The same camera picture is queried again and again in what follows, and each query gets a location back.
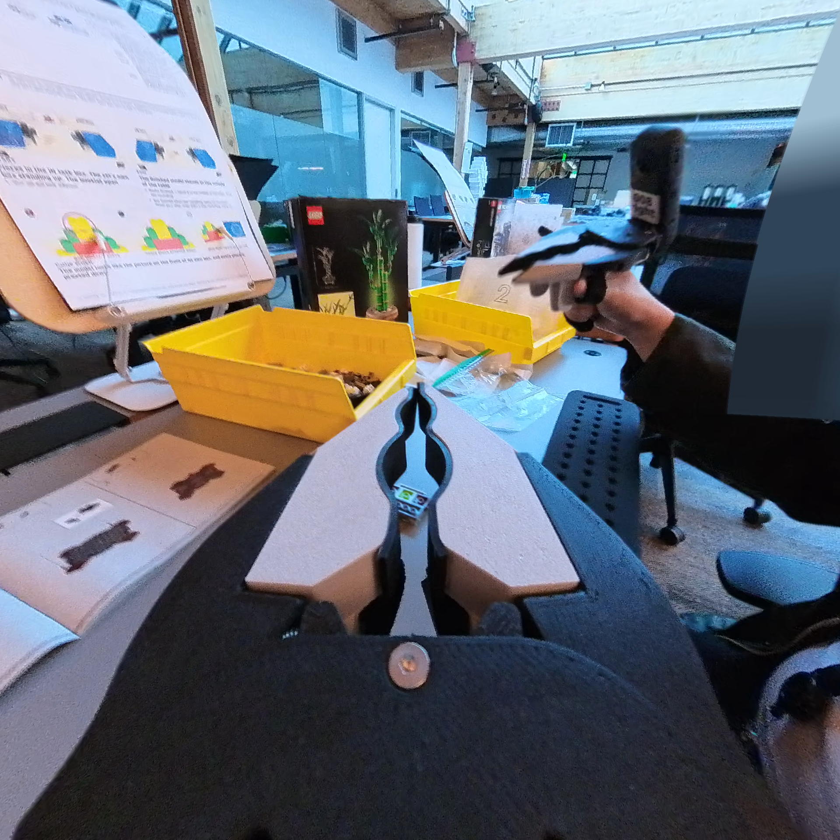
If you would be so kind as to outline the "black bamboo print box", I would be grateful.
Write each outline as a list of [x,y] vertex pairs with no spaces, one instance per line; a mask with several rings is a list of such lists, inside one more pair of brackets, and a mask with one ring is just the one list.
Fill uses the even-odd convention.
[[408,322],[405,201],[299,196],[287,211],[295,308]]

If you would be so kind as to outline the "black perforated office chair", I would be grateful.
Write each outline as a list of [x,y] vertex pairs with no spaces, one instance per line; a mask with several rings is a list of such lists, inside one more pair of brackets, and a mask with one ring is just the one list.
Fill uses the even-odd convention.
[[542,465],[641,555],[639,456],[651,454],[661,472],[667,510],[658,540],[674,547],[686,535],[676,516],[674,445],[644,433],[632,403],[591,392],[569,392],[560,410]]

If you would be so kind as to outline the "open instruction booklet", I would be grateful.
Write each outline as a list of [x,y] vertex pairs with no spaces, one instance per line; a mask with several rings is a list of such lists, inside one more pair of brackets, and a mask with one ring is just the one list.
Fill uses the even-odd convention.
[[75,642],[273,468],[160,434],[1,520],[1,691]]

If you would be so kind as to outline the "printed instruction sheet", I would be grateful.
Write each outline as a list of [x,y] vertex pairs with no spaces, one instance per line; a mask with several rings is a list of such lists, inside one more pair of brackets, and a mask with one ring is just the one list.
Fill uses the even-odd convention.
[[2,201],[73,311],[273,265],[193,84],[105,2],[2,2]]

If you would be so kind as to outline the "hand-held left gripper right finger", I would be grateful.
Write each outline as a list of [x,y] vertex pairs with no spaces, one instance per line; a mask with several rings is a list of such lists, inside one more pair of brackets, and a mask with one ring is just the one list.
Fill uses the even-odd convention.
[[433,388],[427,441],[444,454],[434,504],[444,552],[444,593],[475,631],[494,603],[566,595],[580,577],[518,452]]

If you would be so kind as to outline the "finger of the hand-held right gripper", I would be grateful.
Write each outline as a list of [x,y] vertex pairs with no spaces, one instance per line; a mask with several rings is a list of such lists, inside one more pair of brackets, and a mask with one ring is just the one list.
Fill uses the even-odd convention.
[[592,256],[592,246],[530,248],[503,262],[497,275],[527,285],[573,285],[583,275],[583,264]]
[[537,243],[538,256],[624,256],[632,252],[625,222],[568,224]]

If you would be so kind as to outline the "grey desk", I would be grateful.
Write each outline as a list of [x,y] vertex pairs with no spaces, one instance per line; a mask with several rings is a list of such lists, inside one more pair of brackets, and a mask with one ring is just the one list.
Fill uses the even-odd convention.
[[[565,397],[585,391],[621,398],[625,350],[573,339],[538,362],[533,380]],[[276,473],[316,444],[262,429],[184,412],[172,406],[138,414],[131,423],[30,461],[2,476],[2,513],[63,487],[101,463],[167,433],[272,465]],[[11,838],[29,807],[71,755],[104,698],[115,669],[152,606],[196,551],[193,540],[169,563],[132,588],[80,640],[60,647],[2,694],[2,838]]]

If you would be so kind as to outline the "clear plastic bag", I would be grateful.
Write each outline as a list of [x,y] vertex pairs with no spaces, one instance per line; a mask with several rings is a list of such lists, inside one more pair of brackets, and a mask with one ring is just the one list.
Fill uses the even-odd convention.
[[530,381],[517,381],[504,390],[477,396],[462,407],[493,432],[515,434],[560,407],[563,398]]

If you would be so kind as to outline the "pile of small bricks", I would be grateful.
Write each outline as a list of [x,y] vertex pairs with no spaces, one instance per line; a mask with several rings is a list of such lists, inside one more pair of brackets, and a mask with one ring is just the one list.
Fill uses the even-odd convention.
[[382,383],[382,379],[373,372],[363,373],[340,367],[322,367],[318,369],[307,364],[290,364],[279,361],[267,362],[267,364],[280,369],[323,375],[336,379],[342,383],[345,393],[354,406],[362,403]]

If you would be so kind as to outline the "person's right hand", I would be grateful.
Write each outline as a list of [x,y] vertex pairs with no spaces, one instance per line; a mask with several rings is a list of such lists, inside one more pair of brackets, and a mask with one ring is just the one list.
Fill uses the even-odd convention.
[[609,271],[605,281],[601,303],[575,303],[565,317],[578,323],[592,320],[595,329],[626,340],[641,361],[647,362],[676,314],[644,288],[630,270]]

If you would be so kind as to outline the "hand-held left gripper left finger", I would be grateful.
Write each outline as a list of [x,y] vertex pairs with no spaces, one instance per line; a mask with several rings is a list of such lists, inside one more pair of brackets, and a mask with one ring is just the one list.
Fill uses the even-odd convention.
[[399,390],[316,450],[245,577],[250,591],[330,602],[352,633],[390,634],[405,573],[382,458],[412,432],[416,396]]

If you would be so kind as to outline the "yellow plastic bin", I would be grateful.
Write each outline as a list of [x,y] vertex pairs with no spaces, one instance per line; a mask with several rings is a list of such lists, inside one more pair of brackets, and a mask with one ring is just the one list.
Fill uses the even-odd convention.
[[530,316],[460,301],[458,290],[454,280],[410,291],[416,335],[482,343],[514,364],[536,364],[576,336],[558,312],[548,312],[553,330],[541,333]]
[[[146,341],[183,410],[325,443],[402,390],[416,371],[406,322],[259,306]],[[328,376],[269,366],[373,372],[382,383],[354,406]]]

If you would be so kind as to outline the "numbered paper bag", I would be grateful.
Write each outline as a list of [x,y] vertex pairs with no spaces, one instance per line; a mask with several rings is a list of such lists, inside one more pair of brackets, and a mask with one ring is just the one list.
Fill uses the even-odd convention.
[[507,263],[506,256],[468,257],[461,270],[456,299],[499,312],[527,316],[538,338],[565,329],[569,324],[560,311],[551,309],[548,293],[534,297],[529,284],[513,281],[515,274],[499,275],[500,268]]

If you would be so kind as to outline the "person's upper body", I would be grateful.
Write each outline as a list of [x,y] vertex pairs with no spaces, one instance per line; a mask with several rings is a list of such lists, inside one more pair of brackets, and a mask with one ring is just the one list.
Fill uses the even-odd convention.
[[763,775],[804,838],[839,838],[839,643],[787,658],[763,688]]

